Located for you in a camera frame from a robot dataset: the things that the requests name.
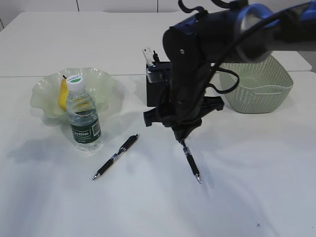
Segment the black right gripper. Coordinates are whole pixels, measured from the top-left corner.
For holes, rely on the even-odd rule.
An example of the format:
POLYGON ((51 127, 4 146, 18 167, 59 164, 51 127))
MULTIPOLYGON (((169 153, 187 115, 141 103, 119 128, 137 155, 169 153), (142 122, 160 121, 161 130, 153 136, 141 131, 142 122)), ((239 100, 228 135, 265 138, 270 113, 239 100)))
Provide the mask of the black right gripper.
POLYGON ((162 123, 182 141, 201 125, 203 116, 223 108, 221 98, 204 96, 205 88, 212 77, 211 63, 217 63, 240 34, 243 17, 241 11, 204 11, 169 27, 162 38, 171 62, 169 86, 158 104, 144 112, 146 126, 162 123))

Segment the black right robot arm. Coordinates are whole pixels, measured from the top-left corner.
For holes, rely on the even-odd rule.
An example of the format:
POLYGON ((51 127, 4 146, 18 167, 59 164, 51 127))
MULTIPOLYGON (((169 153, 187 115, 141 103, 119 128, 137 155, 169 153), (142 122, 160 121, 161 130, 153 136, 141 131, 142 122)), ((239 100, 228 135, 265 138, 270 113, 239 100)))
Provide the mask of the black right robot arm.
POLYGON ((215 4, 221 11, 209 13, 201 6, 180 9, 189 17, 163 34, 168 62, 156 55, 146 70, 150 82, 161 79, 165 87, 154 108, 144 112, 146 126, 154 122, 173 130, 182 142, 213 110, 222 110, 220 96, 205 91, 223 63, 258 63, 273 51, 314 51, 316 3, 296 5, 272 12, 246 0, 215 4))

